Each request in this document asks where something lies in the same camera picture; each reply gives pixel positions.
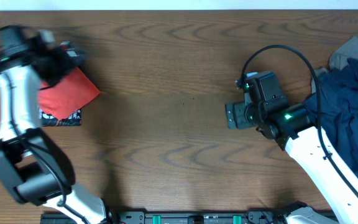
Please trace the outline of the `red soccer t-shirt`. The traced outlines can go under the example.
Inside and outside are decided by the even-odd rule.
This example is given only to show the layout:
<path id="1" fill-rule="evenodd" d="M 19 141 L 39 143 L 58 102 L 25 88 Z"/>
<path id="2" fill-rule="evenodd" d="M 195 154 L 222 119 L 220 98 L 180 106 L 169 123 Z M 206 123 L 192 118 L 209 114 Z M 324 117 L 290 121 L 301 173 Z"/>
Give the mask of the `red soccer t-shirt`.
<path id="1" fill-rule="evenodd" d="M 86 59 L 84 51 L 69 41 L 62 42 L 60 46 L 76 67 L 54 87 L 46 88 L 47 84 L 42 81 L 38 93 L 40 111 L 59 121 L 70 118 L 100 94 L 100 90 L 81 69 Z"/>

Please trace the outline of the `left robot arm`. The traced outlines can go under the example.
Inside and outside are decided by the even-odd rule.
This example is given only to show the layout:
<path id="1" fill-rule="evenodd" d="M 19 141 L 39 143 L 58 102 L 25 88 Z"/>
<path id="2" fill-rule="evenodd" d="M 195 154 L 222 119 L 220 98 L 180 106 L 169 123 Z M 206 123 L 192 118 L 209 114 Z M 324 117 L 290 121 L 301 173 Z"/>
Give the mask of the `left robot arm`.
<path id="1" fill-rule="evenodd" d="M 0 181 L 20 204 L 54 208 L 75 223 L 112 223 L 104 200 L 76 182 L 67 155 L 43 131 L 38 92 L 81 66 L 84 53 L 71 42 L 53 45 L 53 34 L 0 28 Z"/>

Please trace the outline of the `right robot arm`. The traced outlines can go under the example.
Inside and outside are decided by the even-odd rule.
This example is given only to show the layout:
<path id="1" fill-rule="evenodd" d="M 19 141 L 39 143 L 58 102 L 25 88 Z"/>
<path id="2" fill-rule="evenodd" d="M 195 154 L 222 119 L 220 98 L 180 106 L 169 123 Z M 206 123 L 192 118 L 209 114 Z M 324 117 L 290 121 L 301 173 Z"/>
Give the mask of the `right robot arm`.
<path id="1" fill-rule="evenodd" d="M 236 83 L 244 99 L 225 106 L 229 128 L 254 128 L 274 140 L 309 175 L 338 223 L 358 223 L 358 178 L 316 118 L 302 104 L 288 104 L 271 71 L 248 73 Z"/>

